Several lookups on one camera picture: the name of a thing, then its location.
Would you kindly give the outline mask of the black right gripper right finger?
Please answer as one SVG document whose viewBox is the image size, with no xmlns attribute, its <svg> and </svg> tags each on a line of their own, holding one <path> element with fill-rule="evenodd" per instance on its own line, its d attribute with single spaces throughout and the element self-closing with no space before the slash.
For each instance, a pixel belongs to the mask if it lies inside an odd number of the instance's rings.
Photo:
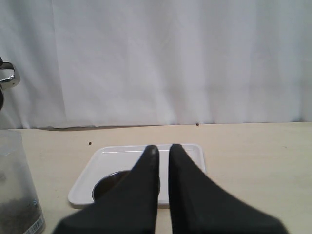
<svg viewBox="0 0 312 234">
<path fill-rule="evenodd" d="M 277 218 L 223 190 L 180 144 L 169 151 L 169 203 L 175 234 L 287 234 Z"/>
</svg>

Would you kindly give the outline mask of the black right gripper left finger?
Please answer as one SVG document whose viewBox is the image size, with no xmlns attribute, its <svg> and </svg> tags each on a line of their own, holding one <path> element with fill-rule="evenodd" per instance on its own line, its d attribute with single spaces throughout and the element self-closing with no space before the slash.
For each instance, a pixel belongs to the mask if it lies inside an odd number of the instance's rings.
<svg viewBox="0 0 312 234">
<path fill-rule="evenodd" d="M 129 174 L 98 201 L 63 218 L 55 234 L 153 234 L 159 193 L 159 150 L 146 146 Z"/>
</svg>

